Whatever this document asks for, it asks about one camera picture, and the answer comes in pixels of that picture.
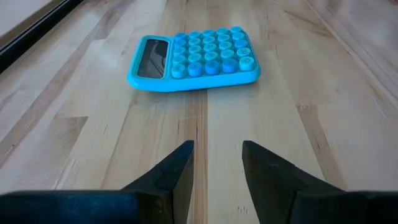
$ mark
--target round button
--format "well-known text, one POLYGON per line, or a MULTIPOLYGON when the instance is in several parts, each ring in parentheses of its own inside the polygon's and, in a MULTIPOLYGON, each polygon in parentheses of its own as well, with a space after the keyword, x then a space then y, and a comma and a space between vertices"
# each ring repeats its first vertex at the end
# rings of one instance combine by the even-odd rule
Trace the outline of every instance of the round button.
POLYGON ((232 49, 232 44, 231 42, 225 41, 225 42, 221 42, 218 47, 220 48, 220 50, 227 50, 227 49, 232 49))
POLYGON ((200 53, 201 52, 201 47, 198 45, 192 46, 188 49, 190 54, 194 54, 194 53, 200 53))
POLYGON ((220 74, 221 65, 215 60, 210 60, 206 62, 205 71, 208 75, 218 75, 220 74))
POLYGON ((236 48, 241 48, 241 47, 246 47, 248 46, 248 42, 246 40, 237 40, 235 41, 235 47, 236 48))
POLYGON ((233 50, 223 50, 221 52, 221 58, 222 59, 227 59, 227 58, 233 58, 235 55, 233 50))
POLYGON ((193 62, 188 66, 188 73, 191 77, 199 77, 201 76, 201 63, 193 62))
POLYGON ((214 30, 205 30, 203 31, 203 36, 204 37, 210 37, 210 36, 214 36, 214 30))
POLYGON ((215 44, 206 44, 203 47, 203 50, 205 50, 205 52, 214 51, 216 49, 217 49, 217 46, 215 44))
POLYGON ((189 38, 200 38, 200 32, 192 31, 191 33, 189 33, 189 38))
POLYGON ((174 78, 183 78, 187 71, 185 71, 185 65, 176 64, 172 67, 172 76, 174 78))
POLYGON ((216 60, 218 58, 217 52, 207 52, 205 53, 205 60, 216 60))
POLYGON ((200 39, 199 38, 192 38, 188 41, 190 46, 194 46, 194 45, 199 45, 200 44, 200 39))
POLYGON ((218 42, 224 42, 224 41, 229 41, 229 35, 223 34, 219 35, 217 38, 218 42))
POLYGON ((235 33, 235 34, 233 34, 232 35, 232 39, 233 40, 241 40, 241 39, 243 39, 244 38, 244 34, 243 33, 235 33))
POLYGON ((239 58, 250 55, 251 51, 247 47, 242 47, 236 51, 239 58))
POLYGON ((227 33, 228 33, 228 29, 225 27, 218 28, 218 30, 217 30, 217 35, 223 35, 223 34, 227 34, 227 33))
POLYGON ((184 63, 185 59, 186 58, 184 55, 177 55, 177 56, 173 57, 173 65, 176 65, 178 63, 184 63))
POLYGON ((239 60, 239 68, 242 71, 251 71, 254 69, 254 59, 252 57, 243 57, 239 60))
POLYGON ((186 35, 185 33, 178 33, 178 34, 176 34, 176 35, 174 36, 174 39, 175 39, 175 40, 182 40, 182 39, 185 39, 186 36, 187 36, 187 35, 186 35))
POLYGON ((187 41, 184 40, 184 39, 180 39, 180 40, 176 40, 174 42, 174 44, 175 44, 176 47, 185 47, 186 44, 187 44, 187 41))
POLYGON ((238 69, 238 62, 235 59, 227 58, 223 60, 223 72, 233 73, 238 69))
POLYGON ((237 33, 237 32, 241 32, 242 31, 242 27, 240 26, 234 26, 231 28, 231 33, 237 33))
POLYGON ((189 57, 188 57, 188 61, 189 61, 190 63, 193 63, 193 62, 200 62, 200 60, 201 60, 201 55, 198 54, 198 53, 191 54, 191 55, 189 55, 189 57))
POLYGON ((215 41, 216 41, 216 39, 214 37, 205 37, 205 38, 203 38, 203 43, 204 44, 214 43, 215 41))
POLYGON ((186 51, 187 50, 185 50, 185 47, 176 47, 174 48, 174 57, 177 55, 183 55, 186 51))

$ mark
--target dark blue button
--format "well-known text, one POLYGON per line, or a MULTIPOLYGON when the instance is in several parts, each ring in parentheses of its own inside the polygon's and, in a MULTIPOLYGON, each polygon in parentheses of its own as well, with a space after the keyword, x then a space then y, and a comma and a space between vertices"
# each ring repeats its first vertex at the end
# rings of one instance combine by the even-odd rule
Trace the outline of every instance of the dark blue button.
POLYGON ((227 58, 223 60, 223 72, 233 73, 238 70, 238 62, 235 59, 227 58))
POLYGON ((221 66, 216 60, 210 60, 205 65, 205 70, 208 75, 220 74, 221 66))
POLYGON ((188 73, 191 77, 199 77, 201 76, 201 63, 193 62, 188 66, 188 73))
POLYGON ((183 64, 176 64, 172 67, 172 76, 174 78, 183 78, 186 72, 183 64))

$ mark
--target wood grain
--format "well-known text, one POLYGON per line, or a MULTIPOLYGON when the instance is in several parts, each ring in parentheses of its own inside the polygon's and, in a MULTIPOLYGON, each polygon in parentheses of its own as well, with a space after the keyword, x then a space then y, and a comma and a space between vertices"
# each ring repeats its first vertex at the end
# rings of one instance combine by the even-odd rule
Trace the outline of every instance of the wood grain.
POLYGON ((334 34, 304 0, 85 1, 0 76, 0 192, 120 189, 187 139, 188 223, 258 223, 243 140, 342 189, 396 190, 398 103, 334 34), (143 35, 233 25, 256 50, 256 83, 127 84, 143 35))

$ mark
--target light blue button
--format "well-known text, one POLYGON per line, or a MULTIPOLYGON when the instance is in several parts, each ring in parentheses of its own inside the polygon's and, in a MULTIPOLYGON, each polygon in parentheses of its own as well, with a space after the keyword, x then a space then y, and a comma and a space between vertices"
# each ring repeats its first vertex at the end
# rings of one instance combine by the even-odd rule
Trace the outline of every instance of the light blue button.
POLYGON ((243 57, 239 60, 239 68, 242 71, 251 71, 254 69, 254 59, 252 57, 243 57))
POLYGON ((200 39, 199 38, 192 38, 188 41, 190 46, 194 46, 194 45, 199 45, 200 44, 200 39))
POLYGON ((216 59, 218 59, 218 53, 217 52, 211 51, 211 52, 205 53, 205 60, 206 61, 208 61, 208 60, 216 60, 216 59))
POLYGON ((177 55, 183 55, 186 51, 187 50, 185 50, 185 47, 176 47, 174 48, 174 57, 177 55))
POLYGON ((175 45, 176 47, 185 47, 186 44, 187 44, 187 41, 184 40, 184 39, 176 40, 176 41, 174 42, 174 45, 175 45))
POLYGON ((175 39, 175 40, 182 40, 182 39, 185 39, 186 36, 187 36, 187 35, 186 35, 185 33, 179 33, 179 34, 176 34, 176 35, 174 36, 174 39, 175 39))
POLYGON ((239 58, 248 56, 248 55, 250 55, 250 53, 251 53, 251 50, 248 49, 247 47, 242 47, 236 51, 236 54, 238 55, 239 58))
POLYGON ((203 38, 203 43, 204 44, 211 44, 214 43, 216 39, 214 37, 205 37, 203 38))
POLYGON ((225 27, 218 28, 218 30, 217 30, 217 35, 223 35, 223 34, 227 34, 227 33, 228 33, 228 29, 225 27))
POLYGON ((242 31, 242 27, 240 26, 234 26, 231 28, 231 33, 237 33, 237 32, 241 32, 242 31))
POLYGON ((233 50, 223 50, 221 51, 221 58, 222 59, 227 59, 227 58, 233 58, 235 55, 233 50))
POLYGON ((218 47, 220 48, 220 50, 227 50, 227 49, 232 49, 232 44, 231 42, 225 41, 225 42, 221 42, 218 47))
POLYGON ((178 63, 184 63, 185 59, 187 59, 187 58, 185 58, 184 55, 177 55, 177 56, 173 57, 173 65, 176 65, 178 63))
POLYGON ((232 35, 232 39, 233 40, 241 40, 244 38, 244 34, 243 33, 235 33, 232 35))
POLYGON ((189 61, 190 63, 193 63, 193 62, 200 62, 200 61, 201 61, 201 55, 198 54, 198 53, 191 54, 191 55, 189 55, 189 57, 188 57, 188 61, 189 61))
POLYGON ((214 34, 215 34, 214 30, 205 30, 205 31, 203 31, 203 36, 204 37, 214 36, 214 34))
POLYGON ((189 33, 189 38, 200 38, 200 32, 192 31, 191 33, 189 33))
POLYGON ((206 62, 205 71, 208 75, 218 75, 220 74, 221 65, 215 60, 210 60, 206 62))
POLYGON ((218 42, 224 42, 224 41, 229 41, 229 35, 223 34, 223 35, 219 35, 217 37, 218 42))
POLYGON ((203 50, 205 50, 205 52, 215 51, 216 49, 217 49, 217 46, 215 44, 206 44, 203 47, 203 50))
POLYGON ((186 74, 185 65, 183 64, 176 64, 172 67, 172 76, 174 78, 183 78, 186 74))
POLYGON ((237 49, 241 48, 241 47, 247 47, 248 46, 248 42, 246 40, 237 40, 235 41, 235 47, 237 49))
POLYGON ((223 60, 223 72, 233 73, 238 70, 238 62, 235 59, 227 58, 223 60))
POLYGON ((199 77, 201 76, 201 63, 193 62, 188 66, 188 73, 191 77, 199 77))
POLYGON ((201 47, 199 45, 192 46, 188 49, 190 54, 194 53, 200 53, 201 52, 201 47))

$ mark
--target calculator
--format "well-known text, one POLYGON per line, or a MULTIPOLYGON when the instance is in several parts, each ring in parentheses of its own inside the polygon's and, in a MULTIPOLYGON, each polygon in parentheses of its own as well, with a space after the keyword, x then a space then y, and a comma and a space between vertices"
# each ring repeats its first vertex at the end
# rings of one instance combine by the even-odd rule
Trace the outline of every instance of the calculator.
POLYGON ((248 34, 235 26, 144 36, 127 80, 138 90, 171 92, 252 83, 260 74, 248 34))

